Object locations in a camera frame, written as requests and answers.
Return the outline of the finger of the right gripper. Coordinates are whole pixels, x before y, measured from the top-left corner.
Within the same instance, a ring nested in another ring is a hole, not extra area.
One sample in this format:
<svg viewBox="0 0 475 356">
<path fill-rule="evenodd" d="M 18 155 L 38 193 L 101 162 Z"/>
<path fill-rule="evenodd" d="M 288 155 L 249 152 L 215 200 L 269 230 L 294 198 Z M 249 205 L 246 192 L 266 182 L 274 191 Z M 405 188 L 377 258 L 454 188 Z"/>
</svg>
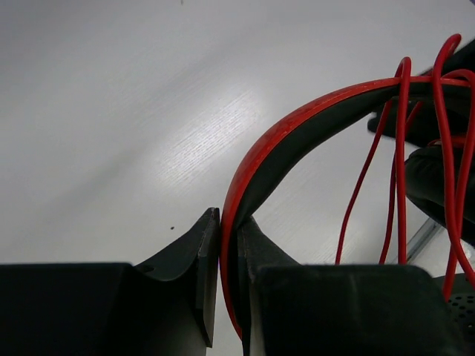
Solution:
<svg viewBox="0 0 475 356">
<path fill-rule="evenodd" d="M 423 74 L 447 75 L 455 70 L 474 72 L 474 39 L 459 47 L 461 38 L 447 38 L 436 54 L 433 66 Z"/>
</svg>

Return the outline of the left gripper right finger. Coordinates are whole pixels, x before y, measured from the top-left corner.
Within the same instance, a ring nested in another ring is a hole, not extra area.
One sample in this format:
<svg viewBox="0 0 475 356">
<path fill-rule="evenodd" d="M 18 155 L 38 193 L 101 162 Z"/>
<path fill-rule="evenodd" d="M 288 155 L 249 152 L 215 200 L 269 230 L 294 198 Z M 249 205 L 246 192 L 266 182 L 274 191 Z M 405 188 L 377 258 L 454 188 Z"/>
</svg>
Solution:
<svg viewBox="0 0 475 356">
<path fill-rule="evenodd" d="M 237 230 L 245 355 L 466 355 L 436 281 L 416 266 L 301 265 L 254 219 Z"/>
</svg>

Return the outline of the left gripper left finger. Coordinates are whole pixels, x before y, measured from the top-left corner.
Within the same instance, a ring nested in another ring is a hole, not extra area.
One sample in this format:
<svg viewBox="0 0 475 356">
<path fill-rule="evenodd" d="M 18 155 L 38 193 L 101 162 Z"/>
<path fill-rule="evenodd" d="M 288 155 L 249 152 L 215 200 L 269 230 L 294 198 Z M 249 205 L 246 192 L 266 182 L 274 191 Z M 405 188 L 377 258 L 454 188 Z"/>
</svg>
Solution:
<svg viewBox="0 0 475 356">
<path fill-rule="evenodd" d="M 204 355 L 212 346 L 220 212 L 137 264 L 1 267 L 3 355 Z"/>
</svg>

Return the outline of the red black headphones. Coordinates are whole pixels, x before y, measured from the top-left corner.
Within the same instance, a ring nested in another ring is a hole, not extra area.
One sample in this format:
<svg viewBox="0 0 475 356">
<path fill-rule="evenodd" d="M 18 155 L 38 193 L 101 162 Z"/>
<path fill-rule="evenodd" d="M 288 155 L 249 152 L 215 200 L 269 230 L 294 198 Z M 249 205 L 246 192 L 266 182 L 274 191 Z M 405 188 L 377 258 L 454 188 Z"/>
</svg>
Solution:
<svg viewBox="0 0 475 356">
<path fill-rule="evenodd" d="M 221 220 L 223 293 L 240 339 L 238 320 L 238 229 L 312 149 L 369 113 L 369 128 L 394 136 L 400 127 L 417 150 L 404 162 L 406 197 L 448 230 L 450 240 L 474 241 L 474 74 L 394 77 L 366 82 L 322 96 L 271 127 L 250 149 L 229 187 Z M 474 277 L 454 276 L 440 287 L 457 326 L 474 353 Z"/>
</svg>

